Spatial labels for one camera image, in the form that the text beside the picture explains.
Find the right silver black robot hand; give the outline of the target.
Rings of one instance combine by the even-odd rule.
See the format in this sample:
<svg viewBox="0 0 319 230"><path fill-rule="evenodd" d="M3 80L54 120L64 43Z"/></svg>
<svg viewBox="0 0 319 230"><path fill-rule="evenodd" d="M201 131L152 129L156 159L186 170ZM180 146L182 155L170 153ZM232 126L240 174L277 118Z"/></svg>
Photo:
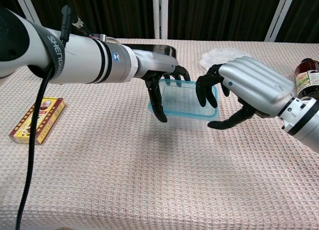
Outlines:
<svg viewBox="0 0 319 230"><path fill-rule="evenodd" d="M208 127L224 130L258 115L273 118L293 98L292 81L254 58L243 56L225 64L215 64L196 80L196 95L202 107L217 107L212 87L220 84L225 96L234 93L242 108L223 121L211 121Z"/></svg>

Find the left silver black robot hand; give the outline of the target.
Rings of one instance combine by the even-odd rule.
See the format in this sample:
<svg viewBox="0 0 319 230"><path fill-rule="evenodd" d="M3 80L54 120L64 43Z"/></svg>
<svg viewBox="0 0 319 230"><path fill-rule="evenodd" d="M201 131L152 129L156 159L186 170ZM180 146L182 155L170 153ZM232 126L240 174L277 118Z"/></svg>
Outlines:
<svg viewBox="0 0 319 230"><path fill-rule="evenodd" d="M134 49L133 52L138 60L138 70L135 78L144 80L154 115L160 122L166 123L167 117L164 114L161 102L159 80L164 77L168 85L171 76L179 81L181 78L190 81L189 72L179 65L177 59L172 56L138 49Z"/></svg>

